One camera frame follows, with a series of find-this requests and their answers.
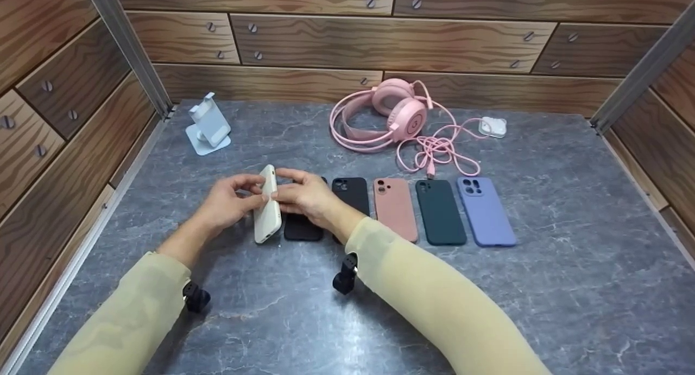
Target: pink phone case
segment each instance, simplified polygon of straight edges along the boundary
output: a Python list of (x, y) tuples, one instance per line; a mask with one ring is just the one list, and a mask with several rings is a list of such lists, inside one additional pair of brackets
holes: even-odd
[(377, 178), (374, 180), (374, 207), (377, 221), (410, 242), (418, 239), (413, 202), (410, 200), (408, 182), (402, 178)]

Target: phone case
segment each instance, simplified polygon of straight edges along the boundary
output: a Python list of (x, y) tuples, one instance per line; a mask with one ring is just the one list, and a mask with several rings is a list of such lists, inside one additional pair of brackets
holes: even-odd
[(486, 177), (460, 177), (456, 183), (476, 244), (516, 245), (516, 236), (492, 181)]
[(302, 214), (287, 214), (285, 217), (285, 239), (288, 241), (320, 241), (323, 229), (313, 224)]
[[(266, 178), (263, 184), (263, 194), (268, 195), (277, 191), (277, 180), (275, 178), (275, 167), (267, 165), (261, 172)], [(262, 244), (282, 226), (280, 216), (280, 204), (275, 200), (269, 199), (263, 207), (254, 209), (254, 239), (256, 244)]]
[[(338, 199), (369, 216), (367, 180), (362, 177), (336, 178), (333, 180), (332, 189)], [(333, 241), (340, 242), (335, 235), (333, 235)]]
[(377, 221), (410, 242), (418, 241), (413, 202), (410, 201), (408, 182), (402, 178), (374, 180), (374, 209)]
[(420, 180), (415, 183), (427, 241), (435, 246), (466, 244), (466, 231), (446, 180)]

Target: pink headphones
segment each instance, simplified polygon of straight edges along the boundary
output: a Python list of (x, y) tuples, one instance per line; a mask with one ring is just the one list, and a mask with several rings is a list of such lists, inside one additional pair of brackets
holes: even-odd
[[(427, 98), (415, 95), (415, 83), (420, 83), (425, 89)], [(350, 94), (338, 102), (331, 112), (331, 133), (336, 142), (345, 148), (357, 152), (372, 152), (387, 147), (394, 142), (402, 142), (415, 137), (427, 120), (427, 108), (432, 109), (432, 98), (425, 84), (421, 81), (409, 84), (404, 80), (392, 78), (385, 80), (371, 90), (358, 91)], [(427, 100), (427, 107), (420, 102)], [(359, 130), (348, 125), (348, 120), (357, 113), (362, 106), (371, 103), (380, 115), (389, 116), (387, 119), (388, 131)], [(335, 128), (336, 119), (340, 116), (345, 135), (343, 137)], [(366, 145), (382, 142), (374, 147), (354, 147), (354, 145)]]
[[(422, 86), (425, 90), (425, 97), (415, 95), (415, 84)], [(369, 103), (372, 104), (380, 115), (388, 116), (387, 131), (360, 130), (348, 125), (348, 120), (356, 115), (362, 106)], [(425, 126), (427, 110), (434, 108), (434, 105), (449, 115), (452, 124), (440, 128), (431, 137), (417, 136), (422, 127)], [(338, 117), (340, 117), (340, 122), (345, 130), (345, 137), (336, 130), (335, 123)], [(462, 130), (476, 138), (485, 138), (463, 128), (468, 122), (474, 120), (482, 121), (481, 118), (469, 118), (462, 125), (457, 125), (454, 115), (447, 108), (432, 100), (427, 87), (422, 81), (415, 81), (410, 84), (404, 80), (391, 78), (383, 81), (377, 87), (358, 91), (340, 100), (331, 111), (330, 128), (331, 135), (333, 135), (338, 144), (357, 152), (374, 152), (387, 147), (391, 143), (398, 143), (396, 149), (398, 162), (409, 172), (414, 173), (427, 167), (427, 176), (434, 177), (434, 164), (447, 164), (454, 161), (459, 172), (464, 175), (474, 176), (480, 173), (478, 162), (457, 154), (453, 145), (454, 139)], [(437, 137), (437, 134), (447, 128), (455, 128), (452, 137)], [(403, 163), (400, 157), (400, 148), (403, 143), (409, 141), (418, 142), (422, 146), (422, 151), (415, 155), (415, 167), (412, 168)], [(447, 154), (448, 158), (439, 159), (434, 157), (434, 155), (441, 154)], [(476, 171), (467, 173), (462, 170), (458, 162), (459, 159), (471, 163), (476, 167)]]

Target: beige sleeve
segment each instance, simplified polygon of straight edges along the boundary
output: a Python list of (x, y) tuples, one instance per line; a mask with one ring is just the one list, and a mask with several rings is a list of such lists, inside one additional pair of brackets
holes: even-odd
[(345, 246), (357, 276), (465, 375), (549, 373), (509, 317), (469, 279), (384, 225), (363, 219)]
[(87, 320), (50, 375), (140, 375), (184, 308), (191, 271), (176, 259), (144, 255)]

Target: white phone stand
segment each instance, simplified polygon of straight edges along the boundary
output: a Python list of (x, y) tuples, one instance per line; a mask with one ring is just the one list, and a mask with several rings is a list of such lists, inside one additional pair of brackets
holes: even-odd
[(188, 111), (195, 124), (186, 128), (186, 135), (193, 144), (195, 152), (201, 156), (231, 144), (231, 138), (228, 136), (231, 127), (219, 111), (213, 100), (214, 96), (215, 93), (208, 93), (202, 103)]

